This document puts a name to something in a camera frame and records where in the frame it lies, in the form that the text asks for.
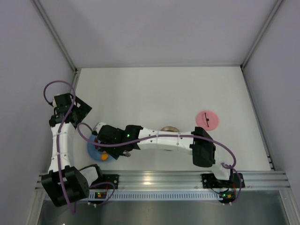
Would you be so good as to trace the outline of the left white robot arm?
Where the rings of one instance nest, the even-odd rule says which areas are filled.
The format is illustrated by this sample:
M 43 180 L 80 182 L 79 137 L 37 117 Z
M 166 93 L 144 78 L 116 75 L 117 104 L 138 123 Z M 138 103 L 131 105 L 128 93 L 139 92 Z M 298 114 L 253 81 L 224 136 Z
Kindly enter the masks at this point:
M 52 157 L 48 173 L 41 177 L 41 183 L 52 203 L 60 207 L 87 198 L 90 187 L 103 181 L 103 174 L 96 164 L 80 170 L 74 166 L 75 130 L 92 108 L 70 93 L 56 95 L 51 105 L 54 107 L 54 114 L 49 120 Z

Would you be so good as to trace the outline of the metal tongs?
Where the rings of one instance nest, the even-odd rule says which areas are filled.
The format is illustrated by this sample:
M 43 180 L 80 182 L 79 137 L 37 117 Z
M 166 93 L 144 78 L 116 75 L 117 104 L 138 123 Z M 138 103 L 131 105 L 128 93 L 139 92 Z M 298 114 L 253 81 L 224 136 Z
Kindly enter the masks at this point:
M 122 155 L 123 155 L 124 157 L 130 157 L 130 156 L 131 156 L 131 154 L 130 154 L 128 151 L 124 151 L 124 152 L 122 153 Z

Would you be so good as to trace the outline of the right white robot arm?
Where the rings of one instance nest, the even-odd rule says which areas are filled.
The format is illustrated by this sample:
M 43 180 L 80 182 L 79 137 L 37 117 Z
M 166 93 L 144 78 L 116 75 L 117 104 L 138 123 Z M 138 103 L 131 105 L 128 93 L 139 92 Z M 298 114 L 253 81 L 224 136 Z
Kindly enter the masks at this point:
M 225 168 L 225 160 L 217 153 L 217 143 L 201 127 L 191 132 L 169 132 L 148 129 L 138 125 L 127 125 L 125 129 L 105 123 L 98 123 L 93 131 L 106 151 L 114 159 L 132 150 L 168 150 L 190 155 L 192 163 L 201 168 L 209 168 L 218 180 L 229 180 L 230 169 Z

